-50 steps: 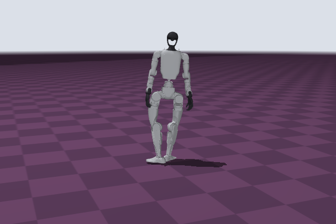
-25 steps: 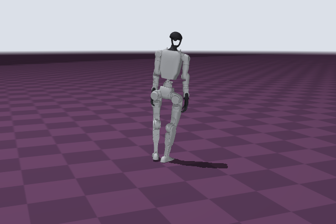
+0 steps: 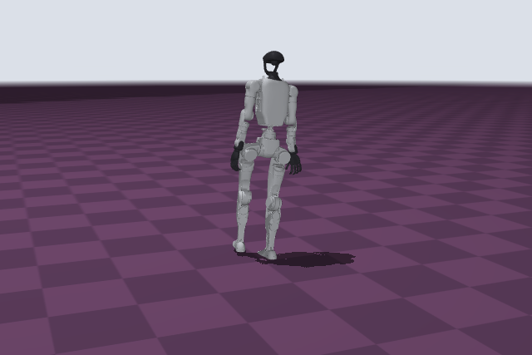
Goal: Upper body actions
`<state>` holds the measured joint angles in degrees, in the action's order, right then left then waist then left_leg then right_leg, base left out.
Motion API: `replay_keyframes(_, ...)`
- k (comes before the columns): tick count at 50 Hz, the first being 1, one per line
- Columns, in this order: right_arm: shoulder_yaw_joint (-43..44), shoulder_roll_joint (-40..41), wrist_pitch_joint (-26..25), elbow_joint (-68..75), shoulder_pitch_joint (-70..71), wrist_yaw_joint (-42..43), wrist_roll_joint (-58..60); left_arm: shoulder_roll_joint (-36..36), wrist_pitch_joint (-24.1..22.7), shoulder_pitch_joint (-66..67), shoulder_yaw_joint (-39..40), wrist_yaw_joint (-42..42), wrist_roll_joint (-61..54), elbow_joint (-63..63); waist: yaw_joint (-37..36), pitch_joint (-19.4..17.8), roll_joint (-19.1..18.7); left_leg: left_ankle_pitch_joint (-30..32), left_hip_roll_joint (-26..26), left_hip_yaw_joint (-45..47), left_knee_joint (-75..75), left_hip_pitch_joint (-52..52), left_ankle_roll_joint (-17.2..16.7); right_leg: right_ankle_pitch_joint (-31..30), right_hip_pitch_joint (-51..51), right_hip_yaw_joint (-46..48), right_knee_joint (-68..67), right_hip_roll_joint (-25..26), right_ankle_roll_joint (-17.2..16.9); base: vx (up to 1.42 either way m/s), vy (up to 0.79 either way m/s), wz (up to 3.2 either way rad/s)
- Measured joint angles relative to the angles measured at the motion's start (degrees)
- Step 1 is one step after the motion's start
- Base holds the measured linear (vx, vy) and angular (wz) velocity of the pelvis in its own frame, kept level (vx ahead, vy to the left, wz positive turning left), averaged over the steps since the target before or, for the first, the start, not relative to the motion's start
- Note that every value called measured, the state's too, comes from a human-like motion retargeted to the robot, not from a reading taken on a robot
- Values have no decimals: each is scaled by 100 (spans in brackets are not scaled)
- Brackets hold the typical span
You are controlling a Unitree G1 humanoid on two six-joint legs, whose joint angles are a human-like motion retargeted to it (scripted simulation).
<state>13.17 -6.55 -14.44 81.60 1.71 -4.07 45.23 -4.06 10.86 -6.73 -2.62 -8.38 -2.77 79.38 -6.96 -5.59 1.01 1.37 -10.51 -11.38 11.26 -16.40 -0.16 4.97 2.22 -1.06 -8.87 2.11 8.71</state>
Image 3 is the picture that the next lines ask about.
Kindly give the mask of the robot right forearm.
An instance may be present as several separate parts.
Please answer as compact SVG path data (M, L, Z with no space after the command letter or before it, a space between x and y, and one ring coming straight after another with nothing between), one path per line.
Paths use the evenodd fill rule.
M296 145L296 131L297 131L297 119L296 124L292 126L288 126L287 129L287 139L286 143L288 145L288 151L289 152L295 152L294 145Z

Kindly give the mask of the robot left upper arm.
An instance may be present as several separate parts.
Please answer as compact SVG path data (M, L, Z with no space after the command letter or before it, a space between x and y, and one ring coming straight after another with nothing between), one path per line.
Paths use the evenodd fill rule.
M246 121L251 121L254 118L253 108L256 98L256 92L261 88L262 81L252 80L248 81L245 85L245 98L244 98L244 109Z

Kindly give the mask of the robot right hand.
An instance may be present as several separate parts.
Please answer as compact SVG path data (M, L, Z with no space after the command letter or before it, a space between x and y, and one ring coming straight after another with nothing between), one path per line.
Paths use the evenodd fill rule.
M289 152L289 154L291 155L291 158L290 158L290 161L288 162L287 166L286 166L286 169L288 168L289 164L291 165L291 171L290 171L290 175L293 173L293 175L295 175L295 173L297 174L298 172L301 172L302 170L302 166L301 166L301 163L300 163L300 159L299 157L297 156L297 153L298 153L298 149L297 149L297 146L294 145L294 149L295 149L295 152ZM299 168L298 168L299 166ZM297 167L297 172L296 172L296 167ZM299 171L298 171L299 170Z

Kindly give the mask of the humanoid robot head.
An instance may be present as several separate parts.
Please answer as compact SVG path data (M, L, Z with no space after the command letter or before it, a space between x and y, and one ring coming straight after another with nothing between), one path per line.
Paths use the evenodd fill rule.
M268 75L268 79L276 80L276 81L282 81L278 77L278 73L276 72L278 69L278 65L284 61L284 57L280 52L277 51L271 51L264 55L264 71ZM266 63L271 63L273 66L275 66L273 71L268 71L266 68Z

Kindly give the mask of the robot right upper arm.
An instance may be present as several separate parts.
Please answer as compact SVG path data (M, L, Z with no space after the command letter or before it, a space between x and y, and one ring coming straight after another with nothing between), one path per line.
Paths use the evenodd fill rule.
M296 110L297 110L297 96L298 89L295 86L289 85L289 100L288 100L288 114L284 120L285 125L296 124Z

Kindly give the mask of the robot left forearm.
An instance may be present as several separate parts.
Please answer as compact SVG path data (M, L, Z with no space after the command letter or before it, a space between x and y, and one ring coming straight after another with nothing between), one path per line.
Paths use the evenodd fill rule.
M240 141L243 141L245 145L245 138L247 135L249 123L244 120L244 116L245 116L245 110L242 110L240 113L240 118L239 118L239 128L237 131L236 140L234 142L234 145L236 147L238 147Z

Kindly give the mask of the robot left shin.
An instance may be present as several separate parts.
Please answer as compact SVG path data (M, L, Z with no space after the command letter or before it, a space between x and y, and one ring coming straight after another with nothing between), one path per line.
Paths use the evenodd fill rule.
M244 242L244 230L249 216L249 204L242 205L242 190L238 192L236 219L238 224L238 238L237 243L242 240Z

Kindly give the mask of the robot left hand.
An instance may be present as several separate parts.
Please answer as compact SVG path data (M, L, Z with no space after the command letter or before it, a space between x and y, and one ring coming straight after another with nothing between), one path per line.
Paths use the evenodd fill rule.
M232 169L235 170L235 171L239 171L239 170L241 170L241 169L238 167L238 159L239 159L239 152L243 149L243 147L244 147L244 142L243 142L243 141L240 141L240 142L239 142L238 147L234 146L234 152L233 152L233 154L231 155L231 163L230 163L230 166L231 166Z

